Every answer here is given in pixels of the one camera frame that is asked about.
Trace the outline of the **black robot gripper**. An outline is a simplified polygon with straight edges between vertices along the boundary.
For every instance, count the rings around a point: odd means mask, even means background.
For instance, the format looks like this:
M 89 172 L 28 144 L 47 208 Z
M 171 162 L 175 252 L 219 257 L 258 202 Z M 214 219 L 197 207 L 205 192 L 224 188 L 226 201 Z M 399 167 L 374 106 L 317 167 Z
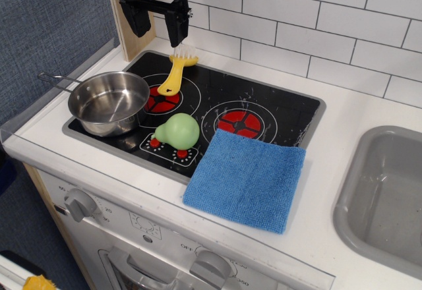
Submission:
M 151 29 L 148 11 L 164 14 L 171 47 L 177 47 L 188 36 L 191 17 L 188 0 L 119 0 L 119 3 L 138 38 Z

